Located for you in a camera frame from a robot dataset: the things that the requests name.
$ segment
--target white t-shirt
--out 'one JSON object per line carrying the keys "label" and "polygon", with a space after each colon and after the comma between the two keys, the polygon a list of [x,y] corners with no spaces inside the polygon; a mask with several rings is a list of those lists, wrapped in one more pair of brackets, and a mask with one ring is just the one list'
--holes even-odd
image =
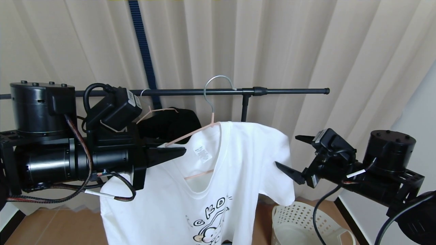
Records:
{"label": "white t-shirt", "polygon": [[[289,139],[276,129],[221,122],[170,147],[180,146],[182,157],[147,169],[133,201],[100,198],[109,244],[251,245],[258,193],[280,205],[295,200],[293,181],[275,165],[290,166]],[[131,196],[118,178],[101,192]]]}

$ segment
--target curtain fold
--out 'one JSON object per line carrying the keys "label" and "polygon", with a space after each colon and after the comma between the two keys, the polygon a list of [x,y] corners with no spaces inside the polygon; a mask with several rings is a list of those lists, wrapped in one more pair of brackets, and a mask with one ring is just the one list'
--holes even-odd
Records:
{"label": "curtain fold", "polygon": [[[248,121],[290,137],[293,166],[313,159],[295,135],[331,127],[358,150],[369,133],[388,129],[436,59],[436,2],[426,0],[139,1],[158,88],[203,88],[215,75],[236,88],[327,88],[329,95],[264,95],[250,99]],[[0,1],[0,89],[9,83],[94,82],[147,88],[127,1]],[[224,80],[209,88],[229,88]],[[239,121],[242,96],[210,96],[217,121]],[[164,107],[211,108],[202,96],[161,97]],[[78,115],[84,115],[78,99]],[[0,101],[0,130],[14,129],[10,101]],[[297,186],[320,198],[333,188]],[[45,197],[68,191],[45,191]],[[84,196],[70,208],[98,207]],[[24,212],[41,205],[20,204]]]}
{"label": "curtain fold", "polygon": [[[159,88],[202,88],[218,74],[237,88],[330,88],[250,99],[248,121],[286,133],[300,171],[314,154],[295,135],[333,128],[361,159],[369,133],[393,124],[436,58],[428,46],[436,41],[432,1],[141,1],[140,8]],[[162,100],[210,120],[202,97]],[[217,120],[240,120],[241,96],[213,102]],[[296,193],[317,199],[333,187],[322,181]]]}

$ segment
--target v-neck neckline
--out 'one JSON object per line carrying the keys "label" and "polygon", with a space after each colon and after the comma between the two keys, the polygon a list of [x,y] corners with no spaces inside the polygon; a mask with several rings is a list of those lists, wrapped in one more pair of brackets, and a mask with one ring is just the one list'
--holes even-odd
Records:
{"label": "v-neck neckline", "polygon": [[[174,160],[170,160],[168,164],[162,164],[162,167],[169,173],[169,175],[180,185],[180,187],[186,191],[191,197],[195,199],[201,199],[205,197],[209,189],[211,188],[211,184],[214,182],[214,180],[217,178],[217,175],[220,172],[221,166],[223,165],[223,160],[225,159],[225,156],[227,154],[227,146],[228,146],[228,136],[231,130],[230,124],[228,122],[221,122],[219,125],[215,126],[219,127],[220,130],[220,143],[218,146],[218,152],[217,152],[217,158],[215,161],[214,171],[212,172],[212,176],[208,182],[208,186],[201,192],[195,192],[192,190],[192,188],[189,186],[187,181],[184,179],[180,169],[177,167],[177,161],[182,161],[183,156],[180,158],[176,158]],[[184,145],[180,144],[173,144],[173,147],[186,147],[187,149],[192,148],[192,145],[195,143],[193,142],[195,139],[189,139],[188,143]]]}

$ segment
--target vertical rack pole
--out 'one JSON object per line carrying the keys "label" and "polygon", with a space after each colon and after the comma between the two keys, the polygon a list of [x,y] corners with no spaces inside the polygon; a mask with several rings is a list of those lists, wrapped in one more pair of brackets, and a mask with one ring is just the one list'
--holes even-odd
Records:
{"label": "vertical rack pole", "polygon": [[247,121],[247,110],[248,110],[248,102],[251,95],[242,95],[242,114],[241,114],[241,122]]}

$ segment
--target white plastic basket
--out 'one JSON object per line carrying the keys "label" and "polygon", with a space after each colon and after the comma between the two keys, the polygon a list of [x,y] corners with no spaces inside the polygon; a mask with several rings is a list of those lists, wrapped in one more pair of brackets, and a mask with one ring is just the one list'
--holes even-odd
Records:
{"label": "white plastic basket", "polygon": [[[317,245],[321,244],[312,222],[313,207],[302,202],[292,205],[275,206],[272,210],[271,245]],[[353,233],[339,226],[330,216],[317,210],[317,226],[327,245],[341,245],[341,234],[349,232],[353,245],[356,240]]]}

